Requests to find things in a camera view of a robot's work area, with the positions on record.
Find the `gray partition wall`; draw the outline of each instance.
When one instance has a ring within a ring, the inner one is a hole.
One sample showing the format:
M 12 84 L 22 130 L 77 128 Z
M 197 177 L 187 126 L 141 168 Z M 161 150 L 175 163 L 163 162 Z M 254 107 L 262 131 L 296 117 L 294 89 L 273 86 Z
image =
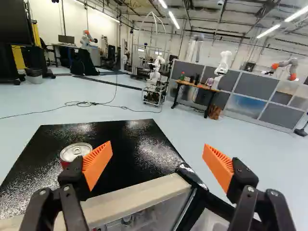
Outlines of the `gray partition wall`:
M 308 86 L 298 82 L 241 71 L 233 89 L 221 91 L 230 94 L 224 115 L 284 132 L 293 132 L 308 110 Z
M 205 83 L 209 77 L 216 77 L 214 70 L 216 68 L 211 66 L 204 66 L 202 64 L 189 63 L 179 60 L 173 61 L 173 66 L 170 74 L 170 82 L 167 91 L 167 100 L 174 101 L 174 97 L 177 90 L 177 84 L 175 80 L 179 79 L 182 71 L 185 72 L 185 76 L 196 76 L 200 75 L 201 83 Z M 215 104 L 219 105 L 221 108 L 224 108 L 228 98 L 228 93 L 221 92 L 215 97 Z M 210 100 L 210 93 L 203 89 L 198 89 L 190 86 L 182 86 L 179 91 L 178 102 L 187 106 L 193 106 L 205 110 L 208 101 Z
M 216 77 L 215 67 L 175 60 L 167 94 L 170 101 L 174 101 L 175 80 L 182 71 L 188 77 L 200 74 L 202 83 L 209 77 Z M 218 89 L 220 93 L 216 94 L 214 103 L 223 109 L 224 115 L 284 132 L 293 132 L 308 111 L 308 86 L 295 81 L 229 70 L 221 78 Z M 209 97 L 206 90 L 182 86 L 178 102 L 206 109 Z

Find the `ceiling light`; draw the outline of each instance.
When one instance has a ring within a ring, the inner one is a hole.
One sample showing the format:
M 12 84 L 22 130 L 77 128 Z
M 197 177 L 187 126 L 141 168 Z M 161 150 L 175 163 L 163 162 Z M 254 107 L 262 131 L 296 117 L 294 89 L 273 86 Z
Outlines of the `ceiling light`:
M 119 20 L 117 20 L 117 19 L 115 19 L 115 18 L 113 18 L 113 17 L 107 15 L 106 13 L 104 13 L 104 12 L 101 12 L 101 13 L 102 13 L 104 16 L 106 16 L 106 18 L 109 18 L 109 19 L 111 19 L 111 20 L 113 20 L 113 21 L 115 21 L 115 22 L 117 22 L 117 23 L 120 23 Z
M 306 12 L 308 12 L 308 6 L 305 6 L 303 9 L 300 9 L 299 11 L 295 12 L 290 17 L 286 18 L 284 21 L 288 23 Z
M 165 9 L 167 9 L 167 5 L 166 3 L 164 2 L 164 0 L 158 0 L 160 2 L 160 4 L 162 5 L 162 7 L 164 7 Z
M 264 31 L 262 34 L 259 34 L 259 35 L 257 36 L 257 39 L 259 39 L 259 38 L 261 38 L 261 37 L 263 37 L 263 36 L 269 34 L 270 32 L 276 30 L 276 29 L 279 28 L 279 27 L 280 27 L 280 24 L 277 24 L 277 25 L 271 27 L 270 29 Z
M 173 15 L 173 13 L 172 13 L 171 11 L 169 11 L 169 16 L 170 16 L 170 18 L 172 19 L 172 21 L 173 21 L 175 27 L 176 27 L 177 29 L 179 29 L 180 26 L 179 26 L 177 20 L 175 19 L 174 15 Z

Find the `light gray floor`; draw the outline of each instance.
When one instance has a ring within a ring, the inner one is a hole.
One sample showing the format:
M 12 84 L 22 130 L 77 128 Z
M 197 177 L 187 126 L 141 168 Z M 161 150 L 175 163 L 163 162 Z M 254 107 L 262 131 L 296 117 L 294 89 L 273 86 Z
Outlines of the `light gray floor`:
M 107 102 L 116 87 L 70 76 L 44 79 L 43 84 L 23 82 L 20 86 L 0 85 L 0 117 L 49 110 L 69 101 Z M 159 111 L 141 102 L 141 91 L 122 87 L 111 105 L 135 110 Z M 32 114 L 0 120 L 0 182 L 2 182 L 40 125 L 83 123 L 93 121 L 153 118 L 178 152 L 197 172 L 210 191 L 228 201 L 223 190 L 202 160 L 204 143 L 229 157 L 238 157 L 259 177 L 258 188 L 277 189 L 284 193 L 297 230 L 308 229 L 307 144 L 308 137 L 279 132 L 229 117 L 218 121 L 204 119 L 202 113 L 179 105 L 163 111 L 135 113 L 107 106 L 66 107 L 43 114 Z
M 54 74 L 66 74 L 66 73 L 70 73 L 70 70 L 68 68 L 64 68 L 64 67 L 52 67 L 50 68 Z M 101 69 L 101 68 L 96 68 L 98 71 L 102 72 L 112 72 L 109 70 L 105 70 L 105 69 Z M 135 79 L 135 78 L 131 78 L 129 75 L 105 75 L 105 76 L 87 76 L 88 78 L 92 78 L 92 79 L 98 79 L 98 80 L 102 80 L 102 81 L 107 81 L 107 82 L 111 82 L 111 83 L 116 83 L 118 82 L 119 84 L 124 84 L 127 86 L 131 86 L 131 87 L 137 87 L 137 88 L 144 88 L 146 81 L 143 79 Z

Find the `wheel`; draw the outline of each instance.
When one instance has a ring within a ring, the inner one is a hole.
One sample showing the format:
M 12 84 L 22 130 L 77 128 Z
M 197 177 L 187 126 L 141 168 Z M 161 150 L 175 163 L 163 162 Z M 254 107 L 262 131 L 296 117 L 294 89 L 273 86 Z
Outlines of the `wheel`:
M 21 81 L 21 82 L 24 82 L 25 80 L 26 80 L 26 78 L 23 76 L 23 77 L 19 77 L 19 80 Z
M 13 80 L 13 84 L 14 84 L 14 85 L 20 85 L 20 80 L 19 80 L 19 79 Z

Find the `black speckled tabletop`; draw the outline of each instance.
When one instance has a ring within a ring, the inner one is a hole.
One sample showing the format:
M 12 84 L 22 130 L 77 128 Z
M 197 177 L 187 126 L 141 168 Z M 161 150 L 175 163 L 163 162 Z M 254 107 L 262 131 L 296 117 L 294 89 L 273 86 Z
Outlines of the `black speckled tabletop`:
M 0 219 L 23 214 L 36 190 L 59 186 L 59 153 L 64 147 L 87 142 L 96 148 L 106 141 L 111 141 L 113 157 L 92 196 L 174 173 L 184 162 L 152 119 L 43 125 L 0 186 Z

